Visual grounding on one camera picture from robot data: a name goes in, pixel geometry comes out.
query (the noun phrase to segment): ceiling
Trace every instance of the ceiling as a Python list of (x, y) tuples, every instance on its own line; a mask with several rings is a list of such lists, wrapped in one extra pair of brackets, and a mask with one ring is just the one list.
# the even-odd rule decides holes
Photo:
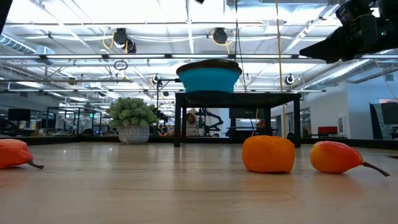
[[(206, 0), (199, 4), (194, 0), (13, 0), (4, 35), (32, 49), (45, 46), (53, 54), (123, 54), (111, 45), (116, 28), (126, 28), (129, 38), (137, 46), (137, 54), (231, 54), (235, 53), (236, 19), (239, 21), (240, 54), (278, 54), (278, 22), (280, 47), (283, 54), (298, 54), (299, 50), (325, 39), (341, 25), (334, 12), (338, 5), (327, 0), (279, 1), (279, 17), (275, 4), (264, 0), (239, 0), (238, 13), (232, 0)], [(215, 27), (224, 27), (228, 35), (227, 46), (217, 45), (211, 38)], [(20, 52), (0, 45), (1, 54), (16, 55)], [(53, 60), (52, 63), (37, 60), (3, 60), (12, 65), (13, 73), (21, 79), (76, 79), (97, 80), (91, 86), (103, 89), (151, 89), (152, 78), (178, 78), (178, 67), (198, 59), (136, 59), (127, 60), (129, 67), (118, 78), (126, 77), (133, 83), (101, 82), (116, 78), (114, 60)], [(283, 61), (282, 76), (292, 74), (298, 82), (309, 82), (341, 63), (326, 65), (321, 61)], [(246, 83), (252, 89), (279, 89), (280, 68), (278, 60), (245, 60), (246, 81), (241, 76), (237, 88)], [(6, 71), (0, 73), (9, 78)], [(89, 88), (89, 83), (51, 83), (48, 88)], [(181, 90), (181, 83), (170, 82), (165, 90)], [(152, 93), (123, 92), (118, 96), (153, 98)]]

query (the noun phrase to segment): potted plant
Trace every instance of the potted plant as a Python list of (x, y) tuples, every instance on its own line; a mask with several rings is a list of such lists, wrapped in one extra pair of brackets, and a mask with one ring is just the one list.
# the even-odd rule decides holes
[(147, 105), (139, 98), (119, 98), (106, 110), (113, 120), (111, 128), (119, 131), (119, 140), (126, 144), (144, 144), (149, 139), (149, 126), (157, 122), (152, 112), (154, 105)]

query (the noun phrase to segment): black table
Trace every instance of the black table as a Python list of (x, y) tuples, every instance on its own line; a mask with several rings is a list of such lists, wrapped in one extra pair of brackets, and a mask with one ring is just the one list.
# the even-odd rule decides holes
[[(294, 102), (294, 144), (301, 146), (299, 93), (176, 93), (174, 147), (187, 137), (187, 108), (263, 108), (266, 124), (271, 124), (271, 108)], [(270, 125), (265, 134), (271, 136)]]

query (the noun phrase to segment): wall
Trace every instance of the wall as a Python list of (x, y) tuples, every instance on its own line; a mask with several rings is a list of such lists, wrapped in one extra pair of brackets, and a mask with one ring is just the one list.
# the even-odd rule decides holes
[[(398, 77), (394, 74), (395, 80), (388, 82), (395, 95), (398, 95)], [(368, 80), (360, 84), (347, 84), (349, 102), (349, 126), (351, 138), (373, 139), (370, 103), (379, 103), (379, 99), (394, 98), (388, 89), (383, 77)]]
[[(311, 132), (318, 134), (319, 126), (338, 126), (338, 118), (345, 117), (344, 128), (347, 130), (347, 137), (350, 138), (349, 131), (349, 116), (348, 116), (348, 101), (346, 84), (340, 83), (336, 87), (326, 88), (324, 93), (309, 93), (304, 95), (300, 102), (300, 109), (310, 108), (311, 112)], [(285, 113), (293, 112), (293, 103), (285, 106)], [(271, 116), (282, 115), (282, 106), (273, 108)]]
[(46, 111), (47, 107), (58, 107), (59, 102), (51, 96), (39, 96), (29, 93), (28, 97), (22, 97), (18, 93), (0, 94), (0, 107), (2, 108), (24, 108), (37, 111)]

